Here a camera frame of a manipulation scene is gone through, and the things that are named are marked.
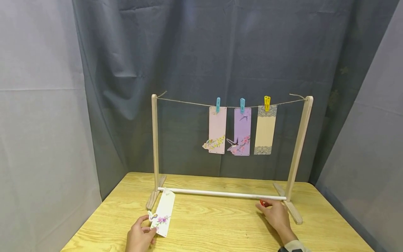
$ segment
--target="wooden table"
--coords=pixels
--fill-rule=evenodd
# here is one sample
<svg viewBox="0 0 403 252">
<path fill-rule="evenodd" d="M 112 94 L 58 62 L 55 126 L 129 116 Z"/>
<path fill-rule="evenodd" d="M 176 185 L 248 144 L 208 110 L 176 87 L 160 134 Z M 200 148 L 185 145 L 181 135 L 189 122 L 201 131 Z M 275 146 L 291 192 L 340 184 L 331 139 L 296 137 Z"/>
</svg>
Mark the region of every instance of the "wooden table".
<svg viewBox="0 0 403 252">
<path fill-rule="evenodd" d="M 285 188 L 286 182 L 278 183 Z M 124 251 L 128 230 L 147 214 L 153 185 L 151 173 L 128 173 L 62 251 Z M 277 195 L 267 180 L 167 175 L 164 186 Z M 168 236 L 157 237 L 152 251 L 277 251 L 280 238 L 257 211 L 256 202 L 177 194 Z M 296 182 L 293 202 L 303 224 L 291 219 L 292 229 L 312 251 L 373 251 L 314 186 Z"/>
</svg>

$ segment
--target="gray curtain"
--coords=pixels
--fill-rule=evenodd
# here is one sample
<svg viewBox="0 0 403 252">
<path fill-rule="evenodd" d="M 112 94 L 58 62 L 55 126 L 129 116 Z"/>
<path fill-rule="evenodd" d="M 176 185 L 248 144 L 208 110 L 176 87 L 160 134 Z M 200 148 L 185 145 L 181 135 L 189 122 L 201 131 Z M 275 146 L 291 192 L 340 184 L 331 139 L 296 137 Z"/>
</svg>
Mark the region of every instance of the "gray curtain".
<svg viewBox="0 0 403 252">
<path fill-rule="evenodd" d="M 60 251 L 101 203 L 73 6 L 0 3 L 0 251 Z"/>
<path fill-rule="evenodd" d="M 377 252 L 402 251 L 402 65 L 400 2 L 317 183 Z"/>
<path fill-rule="evenodd" d="M 399 0 L 354 1 L 309 182 L 316 184 Z"/>
<path fill-rule="evenodd" d="M 101 195 L 152 172 L 152 93 L 237 106 L 313 95 L 298 181 L 307 181 L 353 0 L 74 0 Z M 209 154 L 205 107 L 159 101 L 162 173 L 287 179 L 302 102 L 278 108 L 273 152 Z M 256 129 L 256 114 L 252 129 Z M 227 135 L 233 134 L 229 110 Z"/>
</svg>

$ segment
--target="wooden frame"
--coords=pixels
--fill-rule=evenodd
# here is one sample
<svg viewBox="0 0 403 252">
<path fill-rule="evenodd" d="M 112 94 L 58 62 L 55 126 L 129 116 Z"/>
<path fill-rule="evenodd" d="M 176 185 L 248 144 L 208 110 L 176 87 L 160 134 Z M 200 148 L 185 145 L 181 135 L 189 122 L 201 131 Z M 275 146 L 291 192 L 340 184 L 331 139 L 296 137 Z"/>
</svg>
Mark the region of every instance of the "wooden frame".
<svg viewBox="0 0 403 252">
<path fill-rule="evenodd" d="M 236 198 L 270 198 L 273 200 L 282 200 L 284 205 L 287 207 L 289 213 L 294 219 L 295 223 L 298 225 L 302 224 L 302 217 L 291 202 L 291 193 L 295 182 L 295 177 L 297 175 L 299 160 L 301 158 L 301 152 L 303 143 L 305 140 L 306 130 L 308 128 L 308 122 L 311 115 L 312 105 L 314 98 L 312 96 L 305 97 L 304 106 L 301 115 L 301 121 L 299 123 L 297 140 L 295 143 L 293 159 L 291 161 L 290 173 L 288 175 L 287 187 L 284 189 L 277 183 L 273 183 L 279 196 L 271 195 L 258 195 L 258 194 L 239 194 L 239 193 L 229 193 L 229 192 L 214 192 L 214 191 L 201 191 L 192 189 L 181 189 L 181 188 L 169 188 L 171 191 L 176 193 L 185 194 L 200 194 L 200 195 L 212 195 L 212 196 L 226 196 L 226 197 L 236 197 Z M 157 201 L 157 197 L 160 191 L 162 191 L 166 176 L 159 175 L 159 154 L 158 154 L 158 111 L 157 111 L 157 95 L 153 94 L 151 96 L 151 108 L 152 108 L 152 133 L 153 133 L 153 149 L 154 149 L 154 190 L 147 201 L 146 208 L 151 210 Z"/>
</svg>

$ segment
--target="white bookmark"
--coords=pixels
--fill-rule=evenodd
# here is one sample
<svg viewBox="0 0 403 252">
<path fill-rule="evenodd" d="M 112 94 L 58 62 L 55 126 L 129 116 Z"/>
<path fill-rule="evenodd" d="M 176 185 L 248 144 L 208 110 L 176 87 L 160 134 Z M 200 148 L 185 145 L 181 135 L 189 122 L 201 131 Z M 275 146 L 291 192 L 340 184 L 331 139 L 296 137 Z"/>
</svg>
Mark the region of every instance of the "white bookmark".
<svg viewBox="0 0 403 252">
<path fill-rule="evenodd" d="M 148 219 L 152 222 L 151 228 L 157 228 L 157 234 L 166 237 L 168 234 L 169 222 L 171 220 L 172 209 L 174 208 L 175 194 L 164 188 L 157 211 L 153 214 L 148 211 Z"/>
</svg>

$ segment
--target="yellow clothespin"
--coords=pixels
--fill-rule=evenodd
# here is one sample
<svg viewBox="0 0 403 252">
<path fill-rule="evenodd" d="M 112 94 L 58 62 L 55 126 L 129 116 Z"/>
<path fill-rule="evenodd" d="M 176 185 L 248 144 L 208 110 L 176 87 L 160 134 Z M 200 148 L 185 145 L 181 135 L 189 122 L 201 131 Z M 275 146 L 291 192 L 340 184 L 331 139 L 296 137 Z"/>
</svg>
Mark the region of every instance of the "yellow clothespin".
<svg viewBox="0 0 403 252">
<path fill-rule="evenodd" d="M 269 112 L 270 109 L 270 96 L 265 96 L 264 97 L 264 110 L 266 112 Z"/>
</svg>

